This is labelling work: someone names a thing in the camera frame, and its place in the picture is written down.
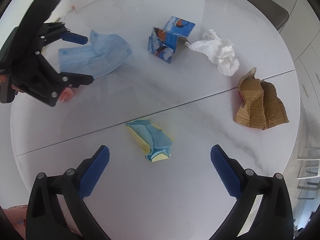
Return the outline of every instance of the blue folded card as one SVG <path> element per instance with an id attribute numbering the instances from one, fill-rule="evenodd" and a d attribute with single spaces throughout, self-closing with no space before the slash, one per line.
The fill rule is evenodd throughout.
<path id="1" fill-rule="evenodd" d="M 134 139 L 150 162 L 168 159 L 171 156 L 172 140 L 150 120 L 135 120 L 126 124 Z"/>
<path id="2" fill-rule="evenodd" d="M 172 54 L 176 52 L 178 39 L 187 41 L 194 27 L 194 23 L 172 16 L 163 29 L 156 27 L 152 29 L 148 50 L 170 63 Z"/>

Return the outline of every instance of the white table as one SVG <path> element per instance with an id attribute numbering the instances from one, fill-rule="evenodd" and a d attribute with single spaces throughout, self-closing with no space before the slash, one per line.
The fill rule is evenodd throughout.
<path id="1" fill-rule="evenodd" d="M 152 27 L 169 17 L 194 22 L 189 41 L 213 29 L 235 44 L 240 62 L 221 75 L 206 56 L 182 48 L 171 64 L 147 51 Z M 279 33 L 246 0 L 98 0 L 64 19 L 73 32 L 117 33 L 133 49 L 114 72 L 81 87 L 54 108 L 20 94 L 12 105 L 12 146 L 30 190 L 36 175 L 62 174 L 91 157 L 101 144 L 110 162 L 85 202 L 112 239 L 208 239 L 231 210 L 210 161 L 220 144 L 244 168 L 272 176 L 290 157 L 299 125 L 300 96 L 290 54 Z M 58 41 L 45 56 L 58 68 Z M 233 121 L 241 99 L 239 78 L 257 67 L 257 78 L 275 85 L 290 120 L 266 131 Z M 124 123 L 150 116 L 174 137 L 170 160 L 149 163 Z"/>

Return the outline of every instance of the blue surgical mask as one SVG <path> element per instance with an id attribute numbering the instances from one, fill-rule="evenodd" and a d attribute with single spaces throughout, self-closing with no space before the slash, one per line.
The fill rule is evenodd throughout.
<path id="1" fill-rule="evenodd" d="M 87 74 L 96 79 L 114 71 L 132 54 L 130 45 L 116 34 L 91 31 L 90 43 L 59 49 L 60 71 Z"/>

